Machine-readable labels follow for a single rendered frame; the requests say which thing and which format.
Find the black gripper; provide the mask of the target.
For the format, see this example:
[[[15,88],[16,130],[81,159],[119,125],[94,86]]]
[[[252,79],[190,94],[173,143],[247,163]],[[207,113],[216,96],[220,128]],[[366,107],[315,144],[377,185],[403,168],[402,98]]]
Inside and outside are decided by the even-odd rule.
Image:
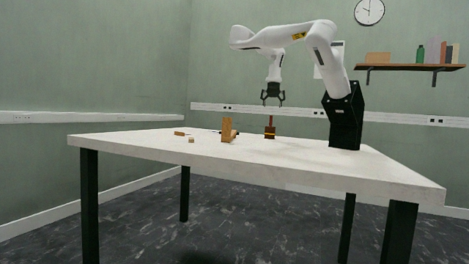
[[[263,93],[267,93],[267,95],[263,98]],[[283,95],[283,99],[280,98],[279,94]],[[279,108],[281,108],[282,101],[285,100],[285,90],[280,91],[280,83],[279,82],[268,82],[267,83],[267,90],[262,89],[260,99],[263,100],[263,106],[265,107],[265,100],[270,98],[278,98],[280,100]]]

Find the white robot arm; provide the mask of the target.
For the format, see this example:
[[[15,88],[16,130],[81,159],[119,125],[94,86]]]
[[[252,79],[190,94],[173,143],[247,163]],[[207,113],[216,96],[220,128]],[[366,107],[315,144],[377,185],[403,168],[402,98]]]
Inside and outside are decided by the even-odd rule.
[[[280,83],[281,66],[285,56],[283,48],[305,39],[306,49],[319,69],[329,96],[339,99],[350,94],[351,89],[340,53],[330,47],[336,33],[336,24],[325,19],[268,26],[257,34],[244,26],[234,25],[230,31],[229,47],[238,51],[255,49],[269,60],[275,60],[270,64],[265,80]]]

